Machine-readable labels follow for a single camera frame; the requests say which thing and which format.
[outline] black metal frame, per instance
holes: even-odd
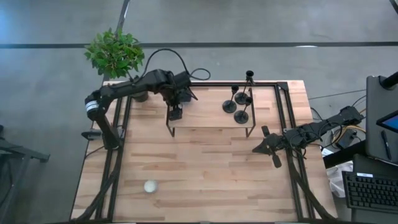
[[[10,191],[6,195],[2,208],[0,208],[0,223],[7,223],[9,221],[7,220],[9,218],[8,215],[10,214],[9,210],[14,205],[17,191],[21,186],[22,178],[25,175],[30,159],[38,159],[40,162],[47,162],[50,155],[9,143],[4,139],[0,139],[0,151],[6,151],[10,153],[2,155],[8,157],[7,159],[21,159],[21,163],[16,171],[16,175],[13,177],[14,181],[13,183],[10,183],[12,184]]]
[[[221,87],[221,86],[231,86],[231,85],[244,86],[245,84],[246,84],[246,82],[193,82],[192,86],[197,86],[197,87],[201,87],[201,86],[202,87],[209,87],[209,86]],[[276,102],[277,102],[277,107],[278,107],[278,114],[279,114],[279,118],[280,118],[280,126],[282,128],[282,131],[284,131],[287,128],[286,120],[285,120],[285,116],[284,116],[284,108],[283,108],[283,104],[282,104],[282,98],[280,96],[280,91],[282,90],[284,92],[285,99],[286,99],[286,106],[287,106],[287,111],[288,111],[288,114],[289,114],[291,127],[295,128],[296,127],[296,123],[295,123],[294,112],[293,112],[292,102],[290,100],[289,88],[288,88],[287,82],[257,82],[256,86],[274,88]],[[118,99],[118,101],[116,103],[116,111],[115,111],[115,115],[114,115],[114,119],[113,119],[113,121],[114,121],[113,122],[113,126],[114,127],[118,127],[120,108],[121,108],[121,99]],[[126,109],[125,109],[125,112],[124,112],[124,119],[123,119],[123,125],[122,125],[123,130],[127,130],[127,124],[128,124],[128,120],[129,120],[130,108],[131,108],[131,97],[129,96],[127,98]],[[253,112],[253,121],[254,121],[254,126],[255,126],[256,123],[255,123],[254,112]],[[246,134],[250,135],[251,132],[253,131],[253,129],[254,129],[254,127],[252,128],[252,130],[250,130],[250,132],[248,132],[248,130],[246,129]],[[114,170],[113,170],[113,173],[115,173],[116,175],[112,179],[112,183],[111,183],[111,185],[112,185],[111,198],[110,198],[110,201],[109,201],[109,209],[108,209],[108,213],[107,213],[106,218],[102,218],[103,197],[105,196],[105,194],[103,194],[101,196],[101,199],[98,201],[99,203],[96,204],[97,212],[96,212],[94,220],[70,220],[69,222],[66,222],[66,223],[87,223],[88,224],[88,223],[112,223],[113,222],[113,213],[114,213],[114,206],[115,206],[115,203],[116,203],[116,195],[117,195],[117,190],[118,190],[118,182],[119,182],[119,174],[120,174],[120,170],[121,170],[121,160],[122,160],[122,156],[123,156],[123,150],[124,150],[124,138],[122,138],[122,147],[117,149],[118,154],[117,154],[117,158],[116,158],[115,167],[114,167]],[[108,177],[108,174],[109,174],[109,170],[110,170],[110,166],[111,166],[110,161],[112,159],[112,153],[113,153],[112,151],[108,151],[108,153],[106,155],[103,180],[102,180],[102,183],[101,183],[102,187],[107,187],[107,188],[106,189],[101,189],[100,193],[101,192],[107,192],[108,189],[110,188],[110,185],[108,184],[110,177]],[[290,161],[290,162],[288,162],[288,165],[291,166],[290,164],[292,164],[291,162],[294,160],[292,150],[291,149],[287,149],[286,150],[286,155],[287,155],[287,160]],[[306,184],[308,184],[307,173],[305,171],[304,161],[303,161],[301,156],[297,156],[297,159],[298,159],[298,165],[299,165],[299,174],[301,175],[303,181]],[[291,170],[291,167],[289,167],[289,174],[290,174],[290,180],[291,180],[291,184],[292,184],[292,194],[293,194],[293,200],[294,200],[294,203],[295,203],[297,219],[301,220],[303,218],[303,210],[302,210],[302,207],[301,207],[299,189],[297,187],[296,181],[294,181],[294,179],[291,178],[292,174],[291,174],[290,170]],[[311,205],[311,203],[310,203],[310,201],[309,201],[309,199],[308,199],[308,197],[306,195],[305,195],[305,199],[306,199],[306,204],[307,204],[308,216],[309,216],[309,218],[314,219],[315,218],[315,214],[314,214],[314,211],[313,211],[313,206]]]
[[[199,84],[199,83],[193,82],[193,83],[192,83],[192,87],[201,87],[201,86],[198,85],[198,84]],[[249,88],[248,91],[250,92],[250,97],[251,97],[252,99],[254,99],[254,98],[253,98],[253,91],[252,91],[252,89]],[[252,133],[252,131],[253,131],[254,128],[256,127],[256,115],[255,115],[255,112],[254,112],[254,100],[253,100],[253,102],[251,103],[251,116],[253,117],[253,126],[251,127],[250,131],[248,131],[248,128],[245,128],[246,137],[247,137],[247,138],[250,136],[250,134]],[[169,125],[169,118],[170,118],[170,106],[167,106],[166,127],[167,127],[167,129],[169,130],[169,133],[172,135],[172,137],[174,137],[174,136],[175,136],[175,127],[170,128],[170,125]]]

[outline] black keyboard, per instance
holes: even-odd
[[[347,207],[398,213],[398,179],[343,171]]]

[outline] pen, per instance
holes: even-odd
[[[381,137],[383,138],[384,146],[386,147],[387,157],[388,157],[389,160],[391,160],[390,146],[388,145],[387,135],[386,135],[386,132],[384,130],[381,131]]]

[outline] computer monitor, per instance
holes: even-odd
[[[395,111],[376,121],[376,124],[398,133],[398,111]]]

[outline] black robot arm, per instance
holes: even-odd
[[[187,72],[173,75],[172,72],[153,70],[133,81],[102,86],[94,91],[85,99],[87,117],[97,122],[102,130],[105,148],[117,149],[121,145],[118,130],[110,125],[105,116],[114,99],[143,91],[160,93],[172,109],[170,119],[180,119],[182,109],[178,106],[182,101],[182,94],[187,94],[184,90],[189,90],[190,85],[191,81]]]
[[[264,133],[265,138],[262,140],[260,145],[255,147],[252,151],[270,156],[272,155],[274,165],[278,168],[282,164],[275,153],[276,151],[287,148],[305,148],[307,144],[318,139],[321,140],[320,136],[324,135],[327,131],[338,126],[359,124],[362,119],[364,119],[364,116],[361,115],[355,107],[347,106],[341,109],[338,115],[334,115],[331,118],[317,123],[312,122],[284,131],[281,136],[275,133],[270,134],[268,127],[263,126],[262,132]]]

